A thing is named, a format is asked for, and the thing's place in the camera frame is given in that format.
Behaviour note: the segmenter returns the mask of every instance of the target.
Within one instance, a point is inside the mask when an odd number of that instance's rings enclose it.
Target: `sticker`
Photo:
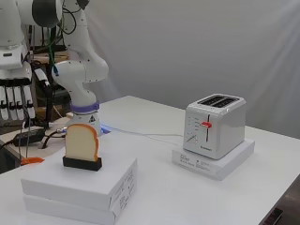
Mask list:
[[[94,123],[96,121],[94,115],[92,115],[92,117],[90,118],[90,121],[88,123]]]

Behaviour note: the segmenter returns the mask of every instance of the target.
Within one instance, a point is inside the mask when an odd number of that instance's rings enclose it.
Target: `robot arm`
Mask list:
[[[108,66],[92,48],[84,10],[88,1],[66,0],[63,11],[64,41],[69,50],[70,60],[55,65],[52,76],[54,80],[68,90],[71,96],[71,108],[74,117],[69,122],[86,124],[100,134],[98,120],[98,102],[90,90],[83,87],[85,83],[94,83],[108,76]]]
[[[32,70],[21,25],[53,27],[61,16],[60,0],[0,0],[0,114],[4,120],[23,120],[23,108],[35,117],[29,88]]]

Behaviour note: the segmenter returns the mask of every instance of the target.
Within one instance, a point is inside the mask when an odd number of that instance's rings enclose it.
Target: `white toaster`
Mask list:
[[[215,94],[188,105],[184,148],[220,159],[245,139],[246,102]]]

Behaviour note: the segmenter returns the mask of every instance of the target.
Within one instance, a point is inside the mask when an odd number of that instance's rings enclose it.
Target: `toaster label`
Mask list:
[[[200,147],[201,147],[201,149],[204,149],[204,150],[207,150],[207,151],[213,151],[211,148],[205,148],[203,146],[200,146]]]
[[[181,154],[178,163],[184,167],[194,169],[197,172],[207,173],[211,175],[216,173],[213,166],[211,166],[208,162],[201,161],[199,158],[188,157]]]

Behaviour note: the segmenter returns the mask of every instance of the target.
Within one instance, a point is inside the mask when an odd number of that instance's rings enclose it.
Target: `white table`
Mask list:
[[[143,133],[182,134],[185,112],[135,97],[101,104],[100,118],[110,127]],[[181,137],[144,136],[114,131],[101,137],[117,156],[139,160],[138,188],[117,225],[259,224],[300,173],[300,140],[247,127],[255,153],[224,181],[214,181],[172,164],[171,152]],[[80,221],[25,212],[20,175],[0,176],[3,224],[85,225]]]

